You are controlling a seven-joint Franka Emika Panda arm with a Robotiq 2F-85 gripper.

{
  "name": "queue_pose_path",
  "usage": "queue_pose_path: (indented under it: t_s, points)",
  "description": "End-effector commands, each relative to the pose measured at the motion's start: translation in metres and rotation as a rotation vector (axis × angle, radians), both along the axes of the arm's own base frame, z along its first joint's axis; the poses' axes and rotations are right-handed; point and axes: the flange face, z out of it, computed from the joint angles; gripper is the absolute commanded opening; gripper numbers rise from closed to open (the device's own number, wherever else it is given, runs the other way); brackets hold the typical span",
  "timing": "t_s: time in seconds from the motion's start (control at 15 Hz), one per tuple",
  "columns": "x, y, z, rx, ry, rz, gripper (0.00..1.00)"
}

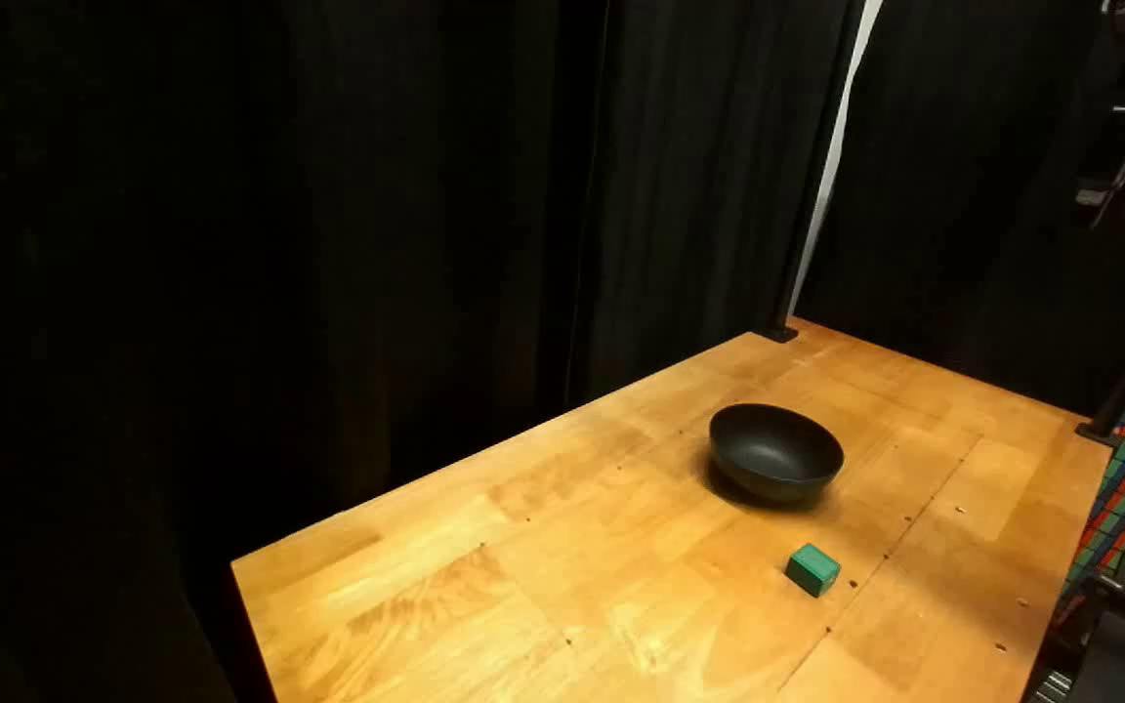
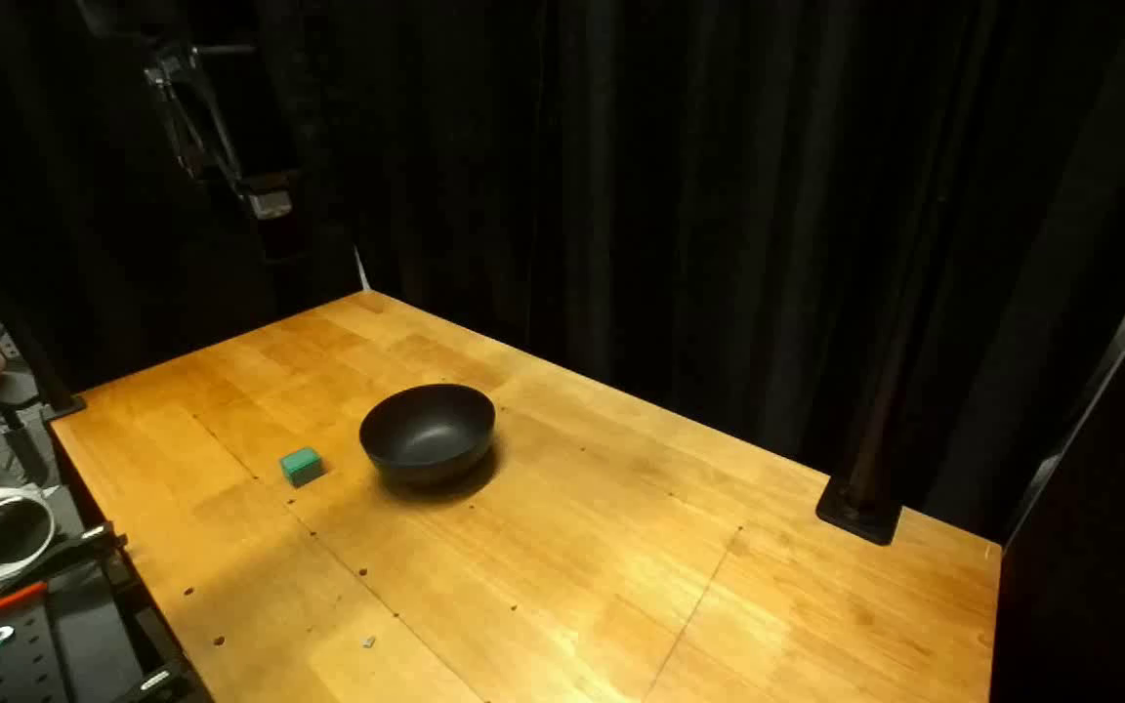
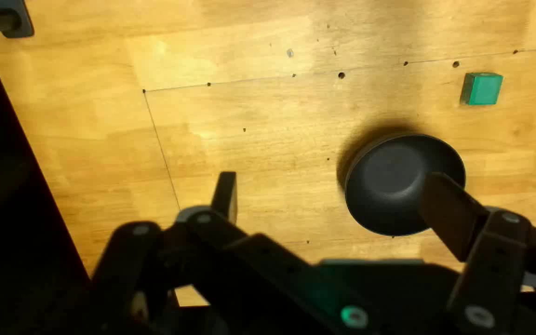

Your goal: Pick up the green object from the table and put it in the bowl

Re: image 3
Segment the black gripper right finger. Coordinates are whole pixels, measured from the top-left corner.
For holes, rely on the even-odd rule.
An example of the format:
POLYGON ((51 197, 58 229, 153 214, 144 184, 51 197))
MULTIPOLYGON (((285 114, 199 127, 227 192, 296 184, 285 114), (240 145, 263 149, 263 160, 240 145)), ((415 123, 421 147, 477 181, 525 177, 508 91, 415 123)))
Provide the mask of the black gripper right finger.
POLYGON ((490 216, 484 205, 443 173, 426 177, 419 212, 458 261, 469 257, 477 235, 490 216))

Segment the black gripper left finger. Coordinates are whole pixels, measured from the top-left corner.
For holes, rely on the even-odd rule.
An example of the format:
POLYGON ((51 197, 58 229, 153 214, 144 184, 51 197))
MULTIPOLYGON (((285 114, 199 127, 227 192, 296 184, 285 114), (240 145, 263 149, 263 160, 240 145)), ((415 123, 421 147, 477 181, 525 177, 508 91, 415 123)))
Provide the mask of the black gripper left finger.
POLYGON ((237 221, 237 173, 222 171, 214 188, 211 208, 231 223, 237 221))

